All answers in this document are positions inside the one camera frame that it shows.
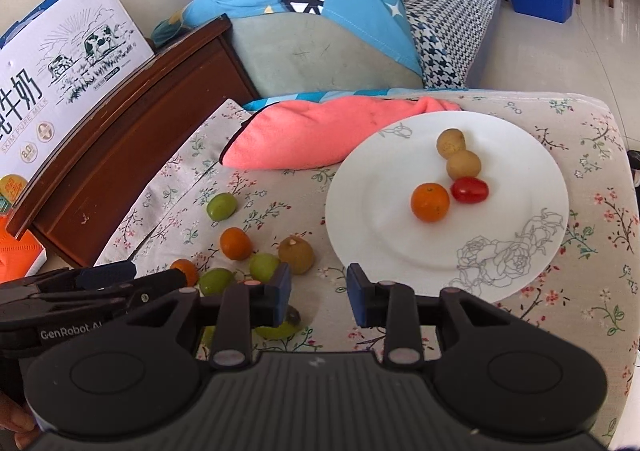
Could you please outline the left hand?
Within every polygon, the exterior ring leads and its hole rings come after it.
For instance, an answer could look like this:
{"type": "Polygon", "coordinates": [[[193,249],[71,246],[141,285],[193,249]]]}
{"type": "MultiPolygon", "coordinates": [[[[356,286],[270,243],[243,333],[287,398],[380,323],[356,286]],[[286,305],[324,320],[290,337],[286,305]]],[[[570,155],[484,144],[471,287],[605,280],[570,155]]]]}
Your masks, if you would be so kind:
{"type": "Polygon", "coordinates": [[[1,428],[12,431],[19,450],[25,450],[40,435],[40,428],[32,413],[4,393],[0,395],[0,416],[1,428]]]}

